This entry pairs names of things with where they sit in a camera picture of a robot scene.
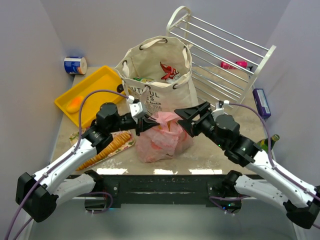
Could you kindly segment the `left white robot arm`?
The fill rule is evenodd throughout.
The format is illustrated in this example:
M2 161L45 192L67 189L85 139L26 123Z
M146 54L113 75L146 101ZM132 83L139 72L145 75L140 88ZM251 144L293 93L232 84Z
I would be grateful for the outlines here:
M95 120L75 145L49 166L33 175L25 172L18 178L16 203L37 223L46 220L62 201L58 187L80 165L110 146L113 133L135 130L139 135L158 126L141 102L131 103L129 109L128 113L119 115L114 103L102 104Z

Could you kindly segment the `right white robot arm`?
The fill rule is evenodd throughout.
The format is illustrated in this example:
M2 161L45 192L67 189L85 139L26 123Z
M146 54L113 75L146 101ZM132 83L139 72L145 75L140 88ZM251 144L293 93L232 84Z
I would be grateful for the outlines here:
M309 184L272 159L270 153L240 133L240 125L224 112L227 100L176 109L178 124L191 136L204 134L233 163L258 174L262 182L230 171L221 186L242 198L253 197L280 208L297 226L310 229L320 213L320 188Z

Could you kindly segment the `red white snack packet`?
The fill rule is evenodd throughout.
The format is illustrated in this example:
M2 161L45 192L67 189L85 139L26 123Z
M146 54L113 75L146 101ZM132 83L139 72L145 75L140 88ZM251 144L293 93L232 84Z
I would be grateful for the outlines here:
M160 67L163 71L163 76L160 78L162 83L178 84L181 79L181 73L172 66L160 62Z

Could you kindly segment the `beige canvas tote bag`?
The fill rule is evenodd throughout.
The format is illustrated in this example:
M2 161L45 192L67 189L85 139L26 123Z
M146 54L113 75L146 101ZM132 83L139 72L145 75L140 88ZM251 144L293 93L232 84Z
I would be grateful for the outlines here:
M160 63L178 70L182 77L175 84L161 82L164 75ZM156 36L128 50L115 67L127 95L143 102L152 115L198 105L192 80L192 56L188 47L176 37ZM142 83L133 78L150 78Z

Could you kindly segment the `orange toy mango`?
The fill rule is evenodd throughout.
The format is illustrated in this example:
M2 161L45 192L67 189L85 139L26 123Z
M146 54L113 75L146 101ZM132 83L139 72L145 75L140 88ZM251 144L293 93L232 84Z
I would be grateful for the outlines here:
M79 95L73 98L66 106L66 111L70 114L77 113L80 110L84 97Z

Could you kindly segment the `green chips bag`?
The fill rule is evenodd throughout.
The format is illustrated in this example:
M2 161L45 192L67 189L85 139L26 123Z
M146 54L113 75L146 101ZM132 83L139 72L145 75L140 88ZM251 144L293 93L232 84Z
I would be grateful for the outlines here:
M145 77L134 77L133 80L145 83L145 84L152 84L155 83L156 81L152 78L145 78Z

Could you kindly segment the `pink plastic bag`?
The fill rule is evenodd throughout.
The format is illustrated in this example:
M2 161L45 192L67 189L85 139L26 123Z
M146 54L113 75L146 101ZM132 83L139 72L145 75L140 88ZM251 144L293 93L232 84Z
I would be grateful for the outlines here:
M181 118L174 112L156 112L152 116L158 123L136 139L136 152L143 163L173 159L193 145L193 139L178 124ZM167 122L176 122L174 131L169 131Z

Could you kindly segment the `yellow toy banana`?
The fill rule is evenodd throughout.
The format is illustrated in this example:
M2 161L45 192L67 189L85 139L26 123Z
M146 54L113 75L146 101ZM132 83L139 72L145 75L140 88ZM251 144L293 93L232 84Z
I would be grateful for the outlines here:
M175 121L168 121L167 122L167 127L168 127L168 130L170 132L173 132L175 130L175 127L176 127L176 122Z

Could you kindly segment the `yellow plastic tray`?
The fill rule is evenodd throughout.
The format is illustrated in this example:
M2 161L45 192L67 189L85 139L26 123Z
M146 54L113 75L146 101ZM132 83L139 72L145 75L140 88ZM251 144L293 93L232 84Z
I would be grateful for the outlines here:
M117 87L122 84L118 74L108 66L102 66L85 79L77 83L71 89L55 99L54 103L62 112L76 125L79 125L79 113L70 113L67 111L69 104L74 98L81 96L86 97L93 91L111 90L116 91ZM90 96L84 103L81 111L81 126L88 127L96 118L96 113L104 103L117 104L124 98L114 93L99 92Z

